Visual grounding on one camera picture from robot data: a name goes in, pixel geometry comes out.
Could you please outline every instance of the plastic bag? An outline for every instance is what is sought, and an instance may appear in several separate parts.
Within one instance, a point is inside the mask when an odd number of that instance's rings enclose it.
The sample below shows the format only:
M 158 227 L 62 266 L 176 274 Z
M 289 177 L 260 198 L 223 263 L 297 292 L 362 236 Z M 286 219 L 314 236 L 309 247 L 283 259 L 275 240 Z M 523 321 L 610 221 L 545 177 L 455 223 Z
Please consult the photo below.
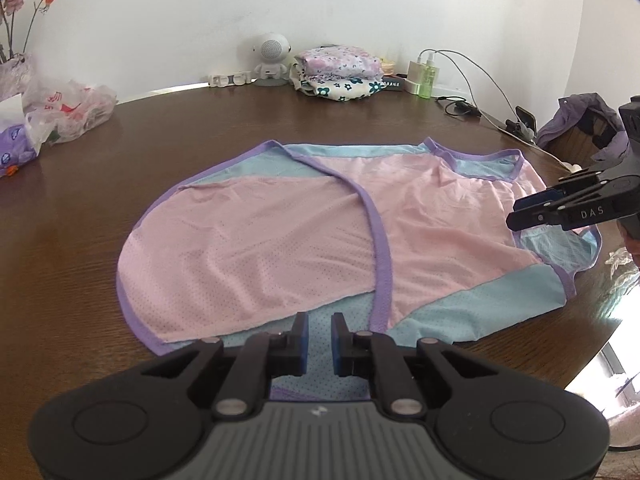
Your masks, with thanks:
M 31 82 L 23 96 L 27 118 L 34 130 L 49 132 L 52 144 L 77 139 L 109 119 L 116 94 L 107 86 L 89 88 L 76 81 Z
M 18 55 L 0 65 L 0 101 L 24 94 L 35 76 L 33 58 Z
M 626 266 L 627 264 L 631 264 L 633 262 L 633 258 L 629 251 L 626 250 L 626 247 L 620 247 L 617 251 L 613 253 L 609 253 L 609 259 L 605 262 L 605 264 L 611 266 L 611 279 L 620 266 Z M 629 266 L 625 268 L 623 272 L 621 272 L 613 282 L 613 288 L 616 290 L 621 290 L 623 294 L 628 294 L 635 286 L 640 284 L 640 272 L 638 271 L 638 267 L 635 265 Z

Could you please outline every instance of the pink flower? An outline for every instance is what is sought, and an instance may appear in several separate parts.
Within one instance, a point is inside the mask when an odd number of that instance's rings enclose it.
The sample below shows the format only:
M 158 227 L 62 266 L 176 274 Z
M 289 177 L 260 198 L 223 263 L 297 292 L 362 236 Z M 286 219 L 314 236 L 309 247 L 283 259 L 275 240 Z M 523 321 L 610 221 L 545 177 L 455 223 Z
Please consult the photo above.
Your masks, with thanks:
M 11 16 L 14 12 L 17 12 L 24 5 L 24 0 L 4 0 L 4 12 L 7 16 Z

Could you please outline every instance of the folded cloth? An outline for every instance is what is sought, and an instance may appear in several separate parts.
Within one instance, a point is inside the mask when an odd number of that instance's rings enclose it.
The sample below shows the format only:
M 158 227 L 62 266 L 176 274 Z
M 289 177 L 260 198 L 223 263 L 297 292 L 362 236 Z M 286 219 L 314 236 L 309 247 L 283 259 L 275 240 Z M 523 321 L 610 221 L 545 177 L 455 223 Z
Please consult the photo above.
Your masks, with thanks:
M 300 52 L 296 59 L 309 81 L 382 79 L 382 63 L 357 46 L 321 46 Z
M 338 79 L 337 81 L 318 82 L 311 81 L 298 63 L 291 67 L 289 78 L 296 90 L 306 95 L 325 97 L 334 101 L 348 101 L 350 99 L 362 99 L 375 94 L 385 87 L 382 77 L 379 79 Z

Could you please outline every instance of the white cable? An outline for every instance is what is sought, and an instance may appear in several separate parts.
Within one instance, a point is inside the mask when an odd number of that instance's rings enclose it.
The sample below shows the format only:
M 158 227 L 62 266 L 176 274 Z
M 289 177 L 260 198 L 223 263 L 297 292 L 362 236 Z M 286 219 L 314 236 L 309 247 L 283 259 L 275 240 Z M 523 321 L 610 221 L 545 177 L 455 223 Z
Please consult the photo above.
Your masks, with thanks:
M 464 54 L 462 54 L 462 52 L 458 52 L 457 50 L 446 50 L 446 49 L 435 50 L 433 48 L 425 48 L 420 54 L 418 54 L 418 63 L 420 63 L 420 58 L 422 57 L 422 54 L 424 54 L 425 52 L 434 52 L 435 54 L 442 54 L 443 56 L 444 56 L 443 52 L 449 52 L 450 54 L 458 54 L 459 56 L 462 56 L 463 58 L 465 58 L 468 62 L 470 62 L 473 65 L 477 66 L 480 70 L 482 70 L 482 72 L 484 72 L 484 74 L 491 80 L 491 82 L 495 85 L 495 87 L 500 91 L 500 93 L 502 94 L 502 97 L 504 97 L 505 101 L 507 101 L 507 104 L 509 105 L 509 108 L 513 112 L 513 115 L 515 115 L 516 119 L 518 121 L 520 121 L 520 118 L 518 117 L 518 114 L 516 113 L 515 108 L 511 104 L 511 101 L 509 101 L 509 98 L 507 97 L 507 94 L 505 94 L 504 91 L 502 90 L 502 88 L 500 88 L 500 85 L 498 85 L 498 83 L 495 82 L 495 79 L 493 77 L 491 77 L 491 74 L 489 74 L 484 68 L 482 68 L 480 65 L 478 65 L 478 63 L 476 63 L 469 56 L 465 56 Z
M 488 116 L 487 114 L 485 114 L 480 107 L 478 106 L 478 104 L 476 104 L 476 99 L 474 98 L 474 92 L 471 89 L 471 83 L 469 82 L 469 79 L 466 78 L 465 73 L 462 72 L 462 69 L 458 66 L 458 64 L 451 58 L 451 56 L 447 56 L 447 54 L 444 54 L 444 52 L 451 52 L 453 54 L 459 54 L 459 52 L 455 52 L 453 50 L 433 50 L 432 48 L 427 48 L 425 50 L 423 50 L 420 55 L 422 55 L 425 52 L 435 52 L 436 54 L 440 54 L 441 56 L 446 57 L 447 59 L 449 59 L 450 62 L 453 63 L 453 66 L 455 66 L 458 69 L 458 72 L 460 72 L 460 75 L 464 78 L 465 82 L 466 82 L 466 86 L 469 88 L 469 95 L 471 96 L 471 102 L 474 104 L 474 106 L 478 109 L 478 111 L 482 114 L 482 117 L 484 117 L 487 121 L 489 121 L 489 124 L 491 124 L 491 126 L 493 126 L 496 130 L 507 134 L 510 137 L 513 137 L 514 139 L 516 139 L 518 142 L 520 142 L 521 144 L 524 144 L 525 146 L 529 146 L 530 148 L 534 148 L 536 150 L 538 150 L 539 152 L 545 153 L 548 156 L 551 156 L 552 158 L 554 158 L 555 160 L 557 160 L 563 168 L 566 169 L 566 166 L 562 163 L 562 160 L 560 160 L 559 158 L 557 158 L 555 155 L 552 155 L 549 152 L 546 152 L 545 150 L 543 150 L 542 148 L 540 148 L 539 146 L 535 145 L 535 144 L 529 144 L 528 142 L 522 140 L 520 137 L 517 137 L 513 134 L 510 134 L 507 130 L 505 130 L 504 128 L 501 128 L 500 126 L 498 126 L 497 124 L 495 124 Z

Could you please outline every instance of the purple package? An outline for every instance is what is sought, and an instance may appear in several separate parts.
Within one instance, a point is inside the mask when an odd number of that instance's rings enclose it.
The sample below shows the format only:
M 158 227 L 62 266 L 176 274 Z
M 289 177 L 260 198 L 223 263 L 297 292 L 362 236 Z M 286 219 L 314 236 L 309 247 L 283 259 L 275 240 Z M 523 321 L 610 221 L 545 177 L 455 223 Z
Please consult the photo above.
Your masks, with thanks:
M 0 176 L 5 176 L 8 168 L 26 164 L 37 156 L 23 124 L 14 124 L 0 132 Z

